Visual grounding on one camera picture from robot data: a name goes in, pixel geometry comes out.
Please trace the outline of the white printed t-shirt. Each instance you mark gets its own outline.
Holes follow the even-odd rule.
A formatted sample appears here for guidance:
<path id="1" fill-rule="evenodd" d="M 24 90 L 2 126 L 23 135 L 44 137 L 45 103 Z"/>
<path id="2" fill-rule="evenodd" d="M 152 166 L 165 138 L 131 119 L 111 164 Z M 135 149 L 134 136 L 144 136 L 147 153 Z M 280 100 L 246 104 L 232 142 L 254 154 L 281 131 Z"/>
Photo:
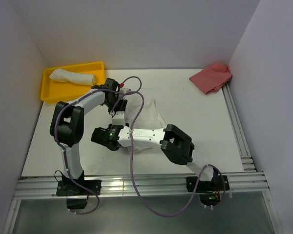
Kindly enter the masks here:
<path id="1" fill-rule="evenodd" d="M 125 117 L 127 135 L 130 134 L 130 126 L 142 105 L 141 98 L 135 96 L 136 95 L 131 95 L 126 97 L 127 105 L 125 110 Z M 134 123 L 134 129 L 157 130 L 164 129 L 166 128 L 166 126 L 166 122 L 164 121 L 162 115 L 156 108 L 155 99 L 151 96 L 145 96 L 144 106 Z M 153 148 L 160 149 L 160 145 L 149 144 L 148 146 L 143 146 L 141 143 L 134 142 L 133 148 L 131 147 L 130 143 L 128 146 L 129 152 L 131 153 L 131 149 L 133 149 L 134 154 L 139 154 L 143 151 L 150 150 Z"/>

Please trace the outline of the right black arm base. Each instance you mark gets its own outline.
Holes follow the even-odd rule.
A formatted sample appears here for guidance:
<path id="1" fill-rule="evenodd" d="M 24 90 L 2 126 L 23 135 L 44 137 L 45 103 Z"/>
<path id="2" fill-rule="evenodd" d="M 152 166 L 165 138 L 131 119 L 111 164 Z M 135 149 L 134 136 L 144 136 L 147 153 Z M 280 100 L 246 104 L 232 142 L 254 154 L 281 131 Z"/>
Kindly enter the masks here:
<path id="1" fill-rule="evenodd" d="M 204 206 L 215 206 L 222 198 L 223 191 L 229 191 L 230 185 L 227 176 L 216 173 L 211 181 L 199 181 L 196 193 Z"/>

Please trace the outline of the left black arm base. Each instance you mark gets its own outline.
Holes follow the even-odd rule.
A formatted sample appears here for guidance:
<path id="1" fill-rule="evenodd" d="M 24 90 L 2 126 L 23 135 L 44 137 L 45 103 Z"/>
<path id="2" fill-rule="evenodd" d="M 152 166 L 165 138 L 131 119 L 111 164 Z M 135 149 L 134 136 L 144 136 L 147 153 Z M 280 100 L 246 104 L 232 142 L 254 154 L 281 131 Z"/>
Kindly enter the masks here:
<path id="1" fill-rule="evenodd" d="M 98 195 L 101 191 L 102 181 L 99 179 L 86 180 L 84 172 L 74 182 L 61 171 L 56 170 L 54 178 L 57 181 L 57 197 L 66 197 L 66 206 L 69 210 L 83 210 L 88 203 L 89 196 L 93 195 L 97 198 L 97 208 L 100 204 Z"/>

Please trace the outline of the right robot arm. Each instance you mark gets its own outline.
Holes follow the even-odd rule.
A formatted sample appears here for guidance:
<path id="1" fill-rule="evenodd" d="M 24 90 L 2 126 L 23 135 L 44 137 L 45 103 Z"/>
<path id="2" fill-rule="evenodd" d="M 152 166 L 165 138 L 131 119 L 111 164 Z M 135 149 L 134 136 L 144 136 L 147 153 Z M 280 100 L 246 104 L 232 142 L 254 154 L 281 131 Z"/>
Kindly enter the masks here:
<path id="1" fill-rule="evenodd" d="M 201 176 L 205 189 L 212 190 L 218 185 L 214 169 L 197 152 L 191 137 L 173 124 L 151 130 L 110 124 L 106 129 L 96 128 L 91 141 L 111 151 L 134 146 L 160 148 L 170 162 L 187 166 L 197 176 Z"/>

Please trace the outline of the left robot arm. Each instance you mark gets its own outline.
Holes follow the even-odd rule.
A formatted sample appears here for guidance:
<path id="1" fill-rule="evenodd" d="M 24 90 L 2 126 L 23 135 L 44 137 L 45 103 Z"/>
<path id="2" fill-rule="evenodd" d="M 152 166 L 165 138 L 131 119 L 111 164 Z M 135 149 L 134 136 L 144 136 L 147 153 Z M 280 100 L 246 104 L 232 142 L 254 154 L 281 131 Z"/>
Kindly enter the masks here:
<path id="1" fill-rule="evenodd" d="M 95 85 L 81 97 L 59 101 L 54 110 L 50 134 L 58 144 L 65 172 L 59 182 L 61 189 L 79 195 L 85 190 L 84 170 L 80 162 L 79 143 L 84 135 L 84 117 L 97 106 L 106 106 L 113 118 L 125 112 L 127 90 L 123 83 L 108 78 L 104 84 Z"/>

